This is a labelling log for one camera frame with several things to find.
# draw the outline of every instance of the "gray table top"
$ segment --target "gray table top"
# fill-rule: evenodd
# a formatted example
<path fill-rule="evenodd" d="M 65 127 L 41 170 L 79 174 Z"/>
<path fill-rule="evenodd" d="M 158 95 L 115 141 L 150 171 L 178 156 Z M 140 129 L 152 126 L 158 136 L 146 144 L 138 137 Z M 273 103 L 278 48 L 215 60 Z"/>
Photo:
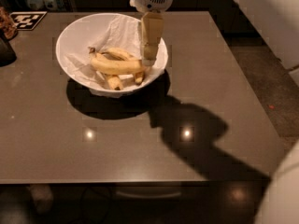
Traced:
<path fill-rule="evenodd" d="M 86 15 L 49 13 L 11 40 L 18 59 L 0 67 L 0 183 L 257 180 L 274 173 L 283 145 L 208 12 L 165 13 L 167 72 L 121 99 L 91 95 L 56 60 L 59 34 Z"/>

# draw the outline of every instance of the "floor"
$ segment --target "floor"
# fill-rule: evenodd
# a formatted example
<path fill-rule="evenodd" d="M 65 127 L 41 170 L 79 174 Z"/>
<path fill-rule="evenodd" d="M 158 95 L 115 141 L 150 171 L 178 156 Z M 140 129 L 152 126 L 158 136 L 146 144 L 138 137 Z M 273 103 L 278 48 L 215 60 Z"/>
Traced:
<path fill-rule="evenodd" d="M 299 88 L 261 38 L 226 38 L 286 149 L 299 139 Z M 0 186 L 1 224 L 250 224 L 268 183 L 187 184 L 180 198 L 121 199 L 115 186 L 52 185 L 54 205 L 34 209 L 25 186 Z"/>

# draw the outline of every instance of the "white bowl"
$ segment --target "white bowl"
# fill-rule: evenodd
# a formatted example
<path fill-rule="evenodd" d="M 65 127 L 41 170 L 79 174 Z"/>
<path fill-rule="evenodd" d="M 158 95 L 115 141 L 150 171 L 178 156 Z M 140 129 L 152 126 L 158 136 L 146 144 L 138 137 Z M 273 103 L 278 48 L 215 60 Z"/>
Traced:
<path fill-rule="evenodd" d="M 141 58 L 139 23 L 138 19 L 117 13 L 94 14 L 76 20 L 62 31 L 57 40 L 57 60 L 72 79 L 89 88 L 95 95 L 119 98 L 138 91 L 164 72 L 168 54 L 163 39 L 159 45 L 157 60 L 146 72 L 142 84 L 137 86 L 133 76 L 123 75 L 122 91 L 110 90 L 103 77 L 93 70 L 88 47 L 95 47 L 96 50 L 119 47 Z"/>

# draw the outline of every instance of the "dark floor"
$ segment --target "dark floor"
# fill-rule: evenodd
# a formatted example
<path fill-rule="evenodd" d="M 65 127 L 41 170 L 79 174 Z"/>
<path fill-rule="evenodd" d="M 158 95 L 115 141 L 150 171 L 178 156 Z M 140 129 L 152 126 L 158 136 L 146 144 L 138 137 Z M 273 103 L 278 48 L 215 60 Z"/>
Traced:
<path fill-rule="evenodd" d="M 299 88 L 261 38 L 226 38 L 232 53 L 290 149 L 299 139 Z M 250 224 L 266 182 L 205 182 L 174 200 L 118 199 L 107 187 L 53 185 L 54 205 L 38 215 L 25 186 L 0 186 L 0 224 Z"/>

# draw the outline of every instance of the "brown container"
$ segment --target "brown container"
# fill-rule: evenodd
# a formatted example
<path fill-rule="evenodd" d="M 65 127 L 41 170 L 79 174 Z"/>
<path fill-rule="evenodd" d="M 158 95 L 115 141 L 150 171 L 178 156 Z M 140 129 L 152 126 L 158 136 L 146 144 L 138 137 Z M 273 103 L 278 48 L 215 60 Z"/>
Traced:
<path fill-rule="evenodd" d="M 0 7 L 0 29 L 4 32 L 7 40 L 12 39 L 18 33 L 15 23 L 3 7 Z"/>

